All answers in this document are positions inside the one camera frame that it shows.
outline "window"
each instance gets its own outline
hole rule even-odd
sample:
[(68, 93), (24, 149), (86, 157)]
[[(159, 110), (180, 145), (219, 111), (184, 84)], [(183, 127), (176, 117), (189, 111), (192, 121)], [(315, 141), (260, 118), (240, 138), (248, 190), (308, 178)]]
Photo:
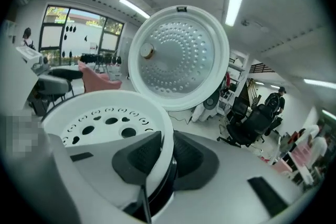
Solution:
[(41, 48), (59, 47), (61, 35), (61, 26), (44, 26), (42, 28)]
[(119, 37), (116, 35), (104, 33), (101, 43), (101, 49), (115, 51), (117, 49), (118, 39)]
[(47, 7), (44, 23), (64, 24), (69, 12), (68, 8), (64, 7)]
[(104, 30), (106, 32), (111, 32), (115, 35), (120, 36), (123, 24), (117, 22), (116, 20), (107, 19)]
[(71, 9), (64, 33), (67, 38), (62, 42), (62, 53), (64, 51), (69, 55), (71, 51), (73, 56), (79, 57), (81, 54), (97, 54), (105, 21), (103, 16)]
[(123, 23), (95, 13), (48, 6), (39, 50), (50, 58), (53, 65), (77, 62), (82, 54), (114, 53), (118, 49), (122, 28)]
[(47, 57), (48, 63), (50, 66), (58, 66), (59, 65), (59, 49), (56, 50), (43, 50), (41, 53)]

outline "floor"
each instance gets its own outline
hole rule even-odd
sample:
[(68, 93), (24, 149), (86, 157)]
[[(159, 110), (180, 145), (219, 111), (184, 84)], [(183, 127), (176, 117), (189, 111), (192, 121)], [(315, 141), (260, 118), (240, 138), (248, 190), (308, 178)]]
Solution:
[[(81, 79), (74, 80), (72, 82), (72, 88), (75, 95), (84, 93), (83, 81)], [(132, 82), (130, 80), (127, 80), (126, 78), (123, 79), (121, 90), (134, 91)], [(69, 98), (71, 96), (71, 92), (68, 92), (66, 94), (66, 98)], [(61, 102), (61, 99), (58, 99), (55, 102), (55, 105), (59, 102)], [(51, 103), (48, 109), (50, 110), (53, 106), (54, 105)], [(205, 122), (197, 121), (194, 123), (190, 121), (190, 118), (192, 116), (192, 109), (178, 112), (169, 112), (168, 114), (172, 120), (175, 130), (192, 133), (212, 140), (216, 140), (219, 136), (222, 136), (223, 138), (228, 138), (229, 136), (225, 127), (228, 122), (227, 119), (222, 115), (218, 114), (213, 118), (206, 120)], [(271, 159), (277, 148), (277, 143), (273, 138), (269, 136), (264, 136), (264, 140), (264, 143), (262, 143), (261, 140), (256, 141), (250, 147), (242, 146), (242, 149), (248, 150), (258, 155), (259, 157), (262, 156), (265, 159)]]

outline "railing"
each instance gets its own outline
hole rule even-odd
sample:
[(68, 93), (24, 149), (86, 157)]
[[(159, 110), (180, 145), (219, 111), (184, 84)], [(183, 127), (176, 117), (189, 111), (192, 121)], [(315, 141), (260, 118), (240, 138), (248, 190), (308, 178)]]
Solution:
[(248, 80), (248, 86), (247, 89), (249, 89), (251, 91), (252, 94), (252, 100), (257, 97), (257, 91), (256, 91), (256, 87), (253, 83), (253, 79), (247, 79)]
[(250, 73), (266, 73), (266, 72), (274, 72), (268, 66), (265, 66), (263, 63), (257, 63), (256, 65), (252, 65), (250, 68)]

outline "fluorescent light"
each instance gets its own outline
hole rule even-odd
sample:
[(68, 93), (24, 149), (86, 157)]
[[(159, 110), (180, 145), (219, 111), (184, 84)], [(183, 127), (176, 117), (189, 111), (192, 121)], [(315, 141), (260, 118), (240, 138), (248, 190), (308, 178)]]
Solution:
[(229, 0), (225, 24), (233, 26), (243, 0)]
[(144, 12), (142, 9), (138, 8), (137, 6), (135, 6), (134, 4), (132, 4), (131, 2), (127, 1), (127, 0), (119, 0), (120, 3), (126, 5), (127, 7), (131, 8), (132, 10), (136, 11), (137, 13), (139, 13), (140, 15), (142, 15), (143, 17), (145, 17), (146, 19), (148, 19), (150, 16)]
[(330, 112), (328, 112), (327, 110), (324, 110), (324, 109), (322, 109), (322, 112), (323, 112), (325, 115), (329, 116), (330, 118), (332, 118), (333, 120), (336, 121), (336, 116), (335, 116), (334, 114), (331, 114)]
[(336, 83), (319, 81), (319, 80), (312, 80), (312, 79), (304, 79), (304, 81), (307, 84), (312, 84), (312, 85), (327, 87), (327, 88), (331, 88), (331, 89), (336, 89)]

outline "office chair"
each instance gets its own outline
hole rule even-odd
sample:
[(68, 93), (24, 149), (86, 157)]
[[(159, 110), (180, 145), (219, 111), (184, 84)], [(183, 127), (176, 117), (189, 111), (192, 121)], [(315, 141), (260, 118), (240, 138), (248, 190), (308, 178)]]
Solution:
[(226, 128), (230, 137), (228, 139), (218, 137), (217, 141), (223, 140), (226, 143), (237, 147), (240, 147), (241, 145), (249, 147), (250, 144), (261, 138), (271, 123), (272, 118), (268, 116), (265, 105), (260, 104), (242, 124), (228, 124)]
[(248, 105), (245, 104), (241, 98), (236, 97), (235, 102), (231, 108), (232, 117), (229, 120), (229, 123), (234, 124), (238, 121), (241, 121), (246, 116), (247, 108)]

